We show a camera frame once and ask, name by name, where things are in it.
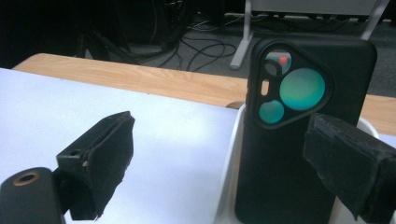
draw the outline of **black smartphone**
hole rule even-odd
[[[251,55],[235,214],[243,223],[328,223],[334,195],[303,158],[314,112],[356,125],[375,67],[367,41],[269,36]]]

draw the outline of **black phone case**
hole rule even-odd
[[[271,57],[279,49],[290,56],[287,71]],[[328,223],[334,195],[322,186],[314,168],[303,158],[309,116],[319,112],[356,125],[375,62],[375,47],[362,40],[275,36],[256,44],[247,83],[235,202],[235,214],[240,221]],[[287,83],[286,77],[306,69],[321,76],[324,90],[314,105],[296,109],[285,103],[285,94],[280,90]],[[269,88],[262,95],[264,80],[269,82]],[[291,83],[288,86],[294,87],[288,91],[293,97],[294,92],[297,95],[301,91],[301,85]],[[263,121],[259,115],[261,106],[273,101],[283,106],[283,116],[277,121]]]

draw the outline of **wooden table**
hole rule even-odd
[[[50,54],[34,55],[14,70],[220,106],[244,102],[247,93],[244,78]],[[396,135],[396,98],[367,95],[361,115],[380,133]]]

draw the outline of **red light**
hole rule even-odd
[[[288,58],[287,57],[279,57],[279,63],[280,64],[288,63]]]

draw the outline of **white table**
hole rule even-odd
[[[97,121],[130,110],[134,157],[95,223],[213,222],[237,110],[4,69],[0,108],[0,182],[54,170]]]

